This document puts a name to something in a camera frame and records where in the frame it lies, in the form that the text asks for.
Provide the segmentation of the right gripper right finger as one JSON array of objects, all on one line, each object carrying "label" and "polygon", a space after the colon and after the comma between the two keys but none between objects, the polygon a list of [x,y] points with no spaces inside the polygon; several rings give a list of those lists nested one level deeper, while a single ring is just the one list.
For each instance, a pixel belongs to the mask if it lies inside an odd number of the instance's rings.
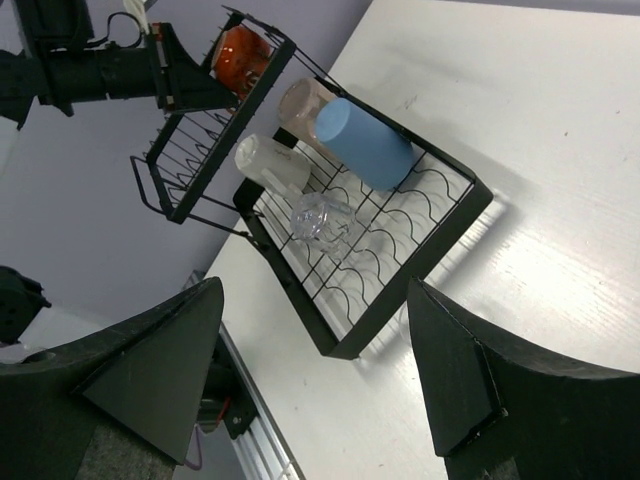
[{"label": "right gripper right finger", "polygon": [[408,288],[412,349],[451,479],[635,479],[639,377],[527,341],[429,286]]}]

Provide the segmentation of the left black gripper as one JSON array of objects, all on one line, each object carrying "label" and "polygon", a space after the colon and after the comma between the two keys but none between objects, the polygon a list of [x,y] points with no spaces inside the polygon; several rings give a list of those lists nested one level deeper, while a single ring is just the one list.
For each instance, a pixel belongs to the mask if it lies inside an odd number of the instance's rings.
[{"label": "left black gripper", "polygon": [[[74,103],[156,94],[149,52],[136,41],[121,46],[94,37],[87,14],[37,14],[30,21],[30,52],[44,70],[43,105],[70,110]],[[238,97],[186,52],[170,23],[159,23],[159,107],[166,113],[231,109]]]}]

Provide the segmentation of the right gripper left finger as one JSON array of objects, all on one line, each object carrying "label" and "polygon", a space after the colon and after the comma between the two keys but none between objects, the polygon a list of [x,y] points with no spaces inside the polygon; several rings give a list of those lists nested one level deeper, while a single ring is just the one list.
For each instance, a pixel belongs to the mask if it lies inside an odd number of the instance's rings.
[{"label": "right gripper left finger", "polygon": [[224,306],[212,277],[1,368],[5,479],[169,479],[186,459]]}]

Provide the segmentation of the brown ceramic teacup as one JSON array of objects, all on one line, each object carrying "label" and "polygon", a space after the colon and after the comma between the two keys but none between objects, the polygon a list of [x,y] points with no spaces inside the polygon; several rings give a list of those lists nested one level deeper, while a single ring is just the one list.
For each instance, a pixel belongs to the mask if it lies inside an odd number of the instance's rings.
[{"label": "brown ceramic teacup", "polygon": [[215,78],[244,100],[266,69],[271,55],[267,41],[244,25],[223,32],[211,68]]}]

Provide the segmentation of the pink glazed mug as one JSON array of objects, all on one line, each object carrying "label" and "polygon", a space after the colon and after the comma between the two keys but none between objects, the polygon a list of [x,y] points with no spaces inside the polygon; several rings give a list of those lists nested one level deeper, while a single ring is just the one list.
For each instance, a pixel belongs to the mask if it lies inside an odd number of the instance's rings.
[{"label": "pink glazed mug", "polygon": [[328,153],[318,140],[315,122],[319,112],[337,96],[316,79],[306,77],[292,84],[278,106],[281,126],[319,153]]}]

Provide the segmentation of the white ceramic mug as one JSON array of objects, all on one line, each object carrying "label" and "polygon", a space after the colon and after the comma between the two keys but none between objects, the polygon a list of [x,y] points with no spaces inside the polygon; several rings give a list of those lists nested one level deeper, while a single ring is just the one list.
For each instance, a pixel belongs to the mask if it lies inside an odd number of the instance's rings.
[{"label": "white ceramic mug", "polygon": [[301,193],[311,176],[303,154],[259,134],[238,144],[234,161],[246,178],[284,197]]}]

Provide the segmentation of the large clear glass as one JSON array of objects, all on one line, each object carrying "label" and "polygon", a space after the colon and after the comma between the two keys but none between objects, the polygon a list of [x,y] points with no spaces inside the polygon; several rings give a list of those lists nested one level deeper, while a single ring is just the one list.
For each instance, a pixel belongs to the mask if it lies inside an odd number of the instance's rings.
[{"label": "large clear glass", "polygon": [[296,240],[334,259],[346,255],[355,225],[354,208],[318,192],[301,195],[290,216],[290,227]]}]

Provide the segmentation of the blue plastic cup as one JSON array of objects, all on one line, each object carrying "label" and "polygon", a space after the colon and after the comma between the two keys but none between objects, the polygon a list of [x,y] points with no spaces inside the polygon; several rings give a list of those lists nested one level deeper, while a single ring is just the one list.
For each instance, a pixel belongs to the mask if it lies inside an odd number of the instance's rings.
[{"label": "blue plastic cup", "polygon": [[327,103],[314,129],[318,141],[373,190],[394,189],[414,165],[411,142],[345,98]]}]

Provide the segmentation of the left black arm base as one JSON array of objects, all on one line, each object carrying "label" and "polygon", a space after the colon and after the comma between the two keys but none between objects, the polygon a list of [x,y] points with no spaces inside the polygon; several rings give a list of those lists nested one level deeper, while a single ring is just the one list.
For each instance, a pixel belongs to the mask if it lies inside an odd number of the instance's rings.
[{"label": "left black arm base", "polygon": [[229,437],[237,440],[257,417],[256,404],[241,370],[225,341],[219,338],[212,355],[197,415],[197,425],[211,433],[224,425]]}]

